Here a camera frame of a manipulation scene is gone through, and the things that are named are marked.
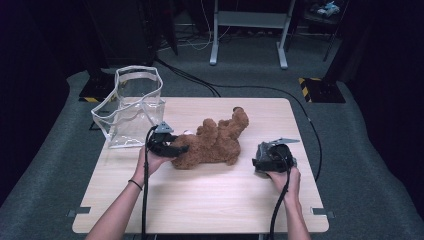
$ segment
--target plush toy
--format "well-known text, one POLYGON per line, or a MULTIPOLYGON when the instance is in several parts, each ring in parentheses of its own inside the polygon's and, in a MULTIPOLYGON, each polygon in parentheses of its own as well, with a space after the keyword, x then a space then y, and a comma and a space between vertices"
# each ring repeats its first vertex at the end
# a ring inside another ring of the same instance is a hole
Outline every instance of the plush toy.
POLYGON ((199 163, 235 164, 240 155, 238 138, 248 125, 249 118, 241 107, 235 107, 232 118, 220 120, 218 125, 211 118, 203 120, 196 134, 185 132, 171 144, 189 146, 188 152, 181 154, 172 164, 177 169, 192 169, 199 163))

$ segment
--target wooden tabletop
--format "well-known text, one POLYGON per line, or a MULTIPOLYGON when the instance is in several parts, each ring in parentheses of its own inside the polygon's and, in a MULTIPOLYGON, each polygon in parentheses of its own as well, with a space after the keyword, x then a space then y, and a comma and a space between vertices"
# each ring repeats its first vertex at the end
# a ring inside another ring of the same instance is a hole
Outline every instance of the wooden tabletop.
MULTIPOLYGON (((192 170, 177 170, 163 164, 149 179, 146 228, 149 234, 260 234, 268 233, 271 216, 279 197, 272 181, 255 173, 252 158, 258 144, 280 137, 297 139, 287 144, 297 159, 302 174, 300 201, 309 232, 325 232, 325 216, 313 215, 310 208, 322 208, 321 198, 293 115, 284 98, 164 98, 164 121, 174 135, 184 130, 196 132, 205 118, 216 122, 231 118, 232 109, 243 107, 250 124, 239 142, 237 163, 198 165, 192 170)), ((139 148, 109 149, 107 143, 99 156, 81 207, 88 214, 77 214, 73 230, 88 233, 127 185, 134 173, 139 148)), ((141 232, 141 193, 126 232, 141 232)), ((275 232, 287 232, 284 206, 280 207, 275 232)))

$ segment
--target hand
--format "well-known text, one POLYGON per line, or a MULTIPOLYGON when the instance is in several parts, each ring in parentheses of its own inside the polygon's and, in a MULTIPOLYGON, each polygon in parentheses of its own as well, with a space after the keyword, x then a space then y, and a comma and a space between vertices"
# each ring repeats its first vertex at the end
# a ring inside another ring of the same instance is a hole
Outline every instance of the hand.
MULTIPOLYGON (((287 182, 287 172, 267 172, 267 174, 271 177, 278 191, 281 193, 287 182)), ((299 169, 297 169, 297 167, 292 167, 290 171, 289 188, 284 197, 284 204, 295 204, 299 202, 300 176, 299 169)))
MULTIPOLYGON (((140 152, 138 154, 138 162, 137 162, 137 168, 134 172, 134 176, 132 179, 138 183, 142 182, 142 179, 144 179, 144 162, 145 162, 145 147, 143 146, 140 149, 140 152)), ((159 169, 159 167, 164 162, 172 161, 175 158, 168 158, 168 157, 161 157, 153 152, 149 151, 147 153, 147 160, 149 162, 149 176, 152 175, 156 170, 159 169)))

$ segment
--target brown stuffed animal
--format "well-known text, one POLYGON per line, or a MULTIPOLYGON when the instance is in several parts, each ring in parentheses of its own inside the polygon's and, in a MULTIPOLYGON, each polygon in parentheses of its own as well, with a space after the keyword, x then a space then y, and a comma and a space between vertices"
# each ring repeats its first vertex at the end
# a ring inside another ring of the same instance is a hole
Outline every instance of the brown stuffed animal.
POLYGON ((249 118, 244 109, 235 107, 232 118, 215 121, 207 118, 203 125, 197 128, 196 134, 182 134, 171 146, 188 145, 187 153, 181 154, 172 161, 177 169, 192 169, 199 163, 226 162, 227 165, 236 163, 240 155, 238 138, 249 125, 249 118))

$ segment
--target transparent tote bag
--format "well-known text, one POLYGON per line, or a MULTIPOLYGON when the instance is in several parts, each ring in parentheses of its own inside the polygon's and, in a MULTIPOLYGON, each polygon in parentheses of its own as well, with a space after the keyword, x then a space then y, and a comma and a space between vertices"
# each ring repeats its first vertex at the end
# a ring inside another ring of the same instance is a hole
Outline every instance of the transparent tote bag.
POLYGON ((163 120, 162 86, 154 67, 129 66, 116 70, 114 90, 91 110, 109 148, 144 145, 149 129, 163 120))

